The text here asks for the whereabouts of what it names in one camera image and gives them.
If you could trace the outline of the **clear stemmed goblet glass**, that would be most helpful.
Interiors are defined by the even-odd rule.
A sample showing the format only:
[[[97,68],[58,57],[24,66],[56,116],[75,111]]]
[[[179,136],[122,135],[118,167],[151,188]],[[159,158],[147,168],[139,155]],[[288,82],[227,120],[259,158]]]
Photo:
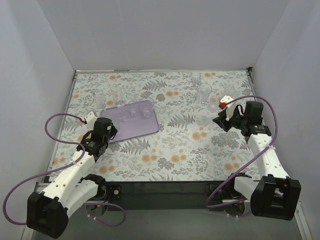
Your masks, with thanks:
[[[221,109],[219,107],[221,97],[212,96],[209,100],[209,108],[213,112],[219,112]]]

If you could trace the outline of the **small clear shot glass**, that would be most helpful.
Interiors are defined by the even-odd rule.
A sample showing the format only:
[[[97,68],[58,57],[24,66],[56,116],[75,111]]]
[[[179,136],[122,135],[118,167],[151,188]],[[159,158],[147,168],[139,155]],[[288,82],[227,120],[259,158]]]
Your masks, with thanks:
[[[136,117],[139,114],[138,107],[135,104],[128,106],[128,112],[131,117]]]

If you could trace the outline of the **tall clear drinking glass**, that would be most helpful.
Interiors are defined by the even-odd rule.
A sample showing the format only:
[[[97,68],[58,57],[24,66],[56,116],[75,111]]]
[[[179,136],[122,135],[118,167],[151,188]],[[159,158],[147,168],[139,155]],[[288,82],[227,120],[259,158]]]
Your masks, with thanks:
[[[201,104],[206,103],[211,92],[212,92],[212,86],[210,84],[201,83],[196,89],[197,102]]]

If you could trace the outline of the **clear stemmed wine glass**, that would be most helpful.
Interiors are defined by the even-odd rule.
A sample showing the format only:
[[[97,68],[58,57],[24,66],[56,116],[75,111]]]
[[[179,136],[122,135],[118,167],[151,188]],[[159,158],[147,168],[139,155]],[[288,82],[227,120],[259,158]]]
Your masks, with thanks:
[[[112,114],[109,111],[110,106],[107,105],[107,98],[101,89],[96,89],[93,92],[93,99],[100,110],[100,117],[112,119]]]

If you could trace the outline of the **tall clear flute glass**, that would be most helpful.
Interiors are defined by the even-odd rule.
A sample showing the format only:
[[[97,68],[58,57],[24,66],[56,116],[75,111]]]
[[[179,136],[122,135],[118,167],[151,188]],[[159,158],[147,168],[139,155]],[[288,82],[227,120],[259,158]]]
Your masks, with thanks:
[[[129,120],[128,112],[125,108],[126,102],[125,102],[125,96],[122,91],[122,88],[119,84],[114,84],[111,86],[111,94],[113,98],[113,102],[115,107],[118,108],[117,111],[117,118],[121,122],[126,122]]]

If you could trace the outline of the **clear faceted tumbler glass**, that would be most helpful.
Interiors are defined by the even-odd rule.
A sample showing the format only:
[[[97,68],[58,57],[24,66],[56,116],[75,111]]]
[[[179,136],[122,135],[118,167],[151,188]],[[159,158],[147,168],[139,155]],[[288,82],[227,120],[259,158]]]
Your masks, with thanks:
[[[138,106],[143,117],[151,117],[154,110],[154,104],[155,102],[151,97],[144,97],[140,99]]]

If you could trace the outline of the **clear back tumbler glass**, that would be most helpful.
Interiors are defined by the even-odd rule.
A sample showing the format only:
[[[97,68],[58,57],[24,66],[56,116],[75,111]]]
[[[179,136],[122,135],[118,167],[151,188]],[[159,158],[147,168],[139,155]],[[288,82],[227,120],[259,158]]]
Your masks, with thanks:
[[[202,76],[199,72],[193,72],[190,75],[191,77],[191,83],[194,87],[198,87],[202,84]]]

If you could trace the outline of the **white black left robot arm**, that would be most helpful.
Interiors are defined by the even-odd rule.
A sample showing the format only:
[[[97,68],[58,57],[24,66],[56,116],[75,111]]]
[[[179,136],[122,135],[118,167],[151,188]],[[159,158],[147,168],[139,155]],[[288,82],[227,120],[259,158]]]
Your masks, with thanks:
[[[117,134],[109,118],[87,118],[93,130],[82,138],[71,160],[71,166],[62,170],[55,180],[40,193],[33,192],[27,200],[28,228],[57,239],[65,231],[70,216],[88,199],[98,193],[97,176],[85,175],[102,156],[110,139]]]

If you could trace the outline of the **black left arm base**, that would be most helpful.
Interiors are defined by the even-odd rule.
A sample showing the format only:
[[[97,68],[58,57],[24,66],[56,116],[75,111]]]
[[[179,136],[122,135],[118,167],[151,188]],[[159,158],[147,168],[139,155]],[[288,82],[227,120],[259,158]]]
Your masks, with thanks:
[[[103,200],[120,201],[122,198],[122,186],[118,184],[102,186]]]

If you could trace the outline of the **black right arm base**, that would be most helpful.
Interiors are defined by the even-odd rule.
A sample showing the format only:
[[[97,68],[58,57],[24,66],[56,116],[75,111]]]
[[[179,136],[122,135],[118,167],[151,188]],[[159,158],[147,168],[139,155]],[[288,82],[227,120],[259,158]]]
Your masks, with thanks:
[[[204,186],[204,192],[207,194],[209,197],[210,194],[220,185],[220,183],[216,182],[211,182],[207,183]],[[227,185],[223,186],[212,198],[212,201],[217,201],[217,200],[239,200],[239,199],[244,199],[241,193],[235,191],[232,187],[229,187]]]

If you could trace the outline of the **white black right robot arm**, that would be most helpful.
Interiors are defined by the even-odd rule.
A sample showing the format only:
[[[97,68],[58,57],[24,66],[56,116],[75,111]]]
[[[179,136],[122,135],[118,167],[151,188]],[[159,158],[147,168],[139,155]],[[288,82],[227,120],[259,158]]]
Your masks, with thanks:
[[[238,169],[231,174],[208,197],[209,200],[226,187],[229,192],[240,195],[236,203],[247,199],[254,216],[290,221],[293,219],[301,193],[301,184],[292,179],[282,167],[273,143],[276,134],[263,124],[264,105],[257,101],[247,101],[245,107],[236,104],[230,96],[224,96],[219,107],[221,112],[213,122],[225,132],[231,128],[241,131],[248,148],[254,155],[249,161],[256,163],[259,181]]]

